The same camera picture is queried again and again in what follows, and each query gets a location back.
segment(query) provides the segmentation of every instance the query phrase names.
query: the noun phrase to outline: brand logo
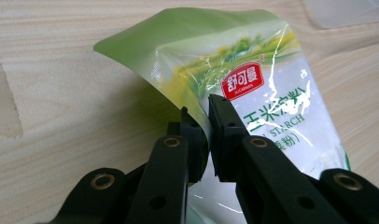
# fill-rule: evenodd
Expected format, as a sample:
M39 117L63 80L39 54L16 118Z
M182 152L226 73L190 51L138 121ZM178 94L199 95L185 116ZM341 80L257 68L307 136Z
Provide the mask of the brand logo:
M264 83L259 63L244 63L233 69L221 82L224 96L234 100Z

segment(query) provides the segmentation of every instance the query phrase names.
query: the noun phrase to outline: wood grain surface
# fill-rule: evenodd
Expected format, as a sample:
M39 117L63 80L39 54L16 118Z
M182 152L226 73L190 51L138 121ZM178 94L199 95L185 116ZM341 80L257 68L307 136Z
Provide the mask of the wood grain surface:
M178 110L92 47L168 7L260 8L288 21L353 171L379 188L379 23L324 29L305 1L0 0L0 77L21 128L0 132L0 223L49 221L86 173L147 161Z

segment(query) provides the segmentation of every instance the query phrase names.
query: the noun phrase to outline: corn starch package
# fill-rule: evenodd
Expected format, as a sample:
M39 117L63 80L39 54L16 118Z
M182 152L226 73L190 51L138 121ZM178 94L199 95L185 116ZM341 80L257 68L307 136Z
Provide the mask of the corn starch package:
M349 167L296 36L267 11L166 9L94 49L135 71L178 108L185 106L208 139L208 96L219 94L232 101L250 134L272 139L303 173L319 178L325 169ZM191 188L202 194L197 185ZM230 203L210 196L211 186L208 195L197 196Z

